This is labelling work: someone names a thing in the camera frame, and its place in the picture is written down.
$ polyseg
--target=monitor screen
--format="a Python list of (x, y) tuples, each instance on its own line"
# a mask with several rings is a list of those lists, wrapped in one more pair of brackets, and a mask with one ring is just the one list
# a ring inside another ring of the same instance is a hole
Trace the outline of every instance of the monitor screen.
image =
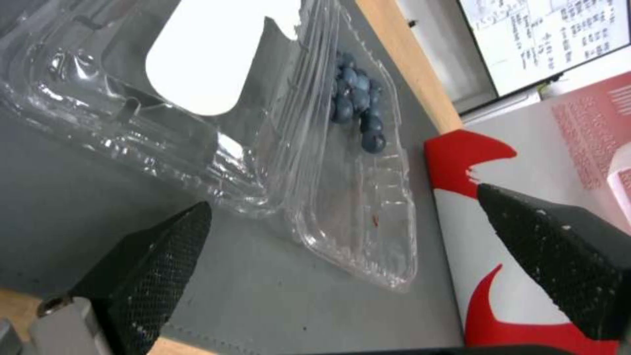
[(629, 45), (628, 0), (459, 0), (498, 96)]

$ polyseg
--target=gray mat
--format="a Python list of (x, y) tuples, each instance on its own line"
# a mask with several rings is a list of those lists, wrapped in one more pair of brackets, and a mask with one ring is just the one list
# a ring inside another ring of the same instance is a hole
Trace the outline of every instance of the gray mat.
[[(462, 332), (422, 154), (436, 135), (355, 4), (353, 24), (399, 90), (417, 209), (418, 276), (407, 294), (356, 280), (265, 222), (215, 210), (167, 337), (229, 353), (458, 346)], [(171, 187), (0, 119), (0, 287), (70, 288), (126, 233), (193, 204)]]

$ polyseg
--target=blueberry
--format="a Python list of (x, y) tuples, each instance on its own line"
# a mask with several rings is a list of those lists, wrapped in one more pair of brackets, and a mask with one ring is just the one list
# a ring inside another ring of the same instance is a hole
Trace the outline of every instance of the blueberry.
[(386, 147), (386, 137), (381, 131), (366, 131), (362, 134), (362, 148), (371, 154), (377, 154)]
[(333, 120), (335, 117), (335, 101), (331, 101), (331, 107), (329, 108), (329, 119)]
[(357, 83), (355, 84), (355, 87), (368, 92), (370, 89), (370, 79), (368, 79), (365, 75), (357, 74)]
[(363, 90), (354, 89), (351, 93), (351, 99), (357, 113), (362, 113), (370, 107), (370, 96)]
[(338, 89), (336, 91), (338, 96), (348, 97), (351, 94), (351, 88), (344, 79), (337, 80)]
[(370, 91), (370, 106), (377, 107), (379, 105), (379, 101), (381, 99), (381, 94), (375, 90)]
[(381, 85), (381, 83), (376, 80), (376, 79), (370, 79), (370, 91), (376, 91), (381, 93), (381, 91), (383, 91), (384, 87)]
[(355, 57), (348, 52), (342, 53), (342, 66), (346, 68), (354, 68), (355, 67)]
[(382, 131), (383, 129), (384, 124), (376, 116), (364, 116), (362, 118), (362, 123), (359, 125), (359, 130), (362, 133), (368, 131)]
[(353, 117), (353, 104), (350, 100), (343, 96), (337, 96), (335, 98), (335, 116), (332, 121), (335, 123), (347, 123), (350, 122)]
[(344, 79), (351, 88), (355, 87), (355, 84), (357, 84), (357, 74), (351, 68), (344, 68), (342, 71), (342, 79)]
[(362, 115), (362, 117), (368, 116), (374, 116), (381, 119), (381, 110), (379, 109), (379, 106), (370, 106), (370, 108), (367, 109), (366, 112), (364, 112)]
[(344, 58), (342, 57), (342, 53), (340, 53), (339, 51), (336, 51), (335, 52), (335, 66), (340, 68), (342, 67), (342, 65), (344, 65)]

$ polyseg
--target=red swoosh logo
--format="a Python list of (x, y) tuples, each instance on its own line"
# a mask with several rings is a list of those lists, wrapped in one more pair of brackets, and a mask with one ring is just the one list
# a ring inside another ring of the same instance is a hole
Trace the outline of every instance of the red swoosh logo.
[(505, 323), (496, 319), (491, 309), (491, 283), (502, 268), (497, 265), (478, 284), (467, 312), (464, 339), (467, 346), (538, 344), (574, 354), (616, 354), (618, 342), (591, 340), (572, 323), (530, 325)]
[(502, 141), (459, 130), (426, 141), (425, 156), (433, 188), (477, 199), (478, 186), (469, 176), (471, 167), (513, 158), (517, 152)]

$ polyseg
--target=plastic container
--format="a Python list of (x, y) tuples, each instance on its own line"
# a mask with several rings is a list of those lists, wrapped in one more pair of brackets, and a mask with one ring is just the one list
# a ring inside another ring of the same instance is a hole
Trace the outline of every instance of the plastic container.
[(297, 41), (268, 20), (237, 105), (198, 116), (163, 100), (144, 70), (178, 3), (3, 0), (18, 16), (0, 23), (3, 101), (38, 128), (215, 203), (275, 212), (315, 103), (330, 94), (321, 81), (337, 7), (305, 1)]
[[(416, 276), (416, 212), (408, 158), (399, 139), (397, 93), (384, 65), (354, 31), (346, 10), (340, 17), (338, 48), (352, 53), (357, 68), (384, 87), (381, 111), (387, 146), (379, 154), (366, 153), (358, 121), (340, 125), (315, 120), (305, 142), (305, 147), (313, 147), (305, 148), (313, 156), (298, 169), (301, 193), (294, 195), (288, 215), (294, 236), (318, 255), (373, 283), (405, 291)], [(333, 76), (329, 74), (328, 85)]]
[[(405, 290), (416, 224), (396, 90), (346, 11), (337, 0), (303, 0), (297, 41), (266, 20), (236, 107), (199, 116), (162, 99), (144, 70), (178, 3), (0, 0), (0, 106), (217, 205), (284, 215), (318, 255)], [(384, 86), (388, 145), (378, 155), (362, 151), (356, 123), (329, 123), (338, 48)]]

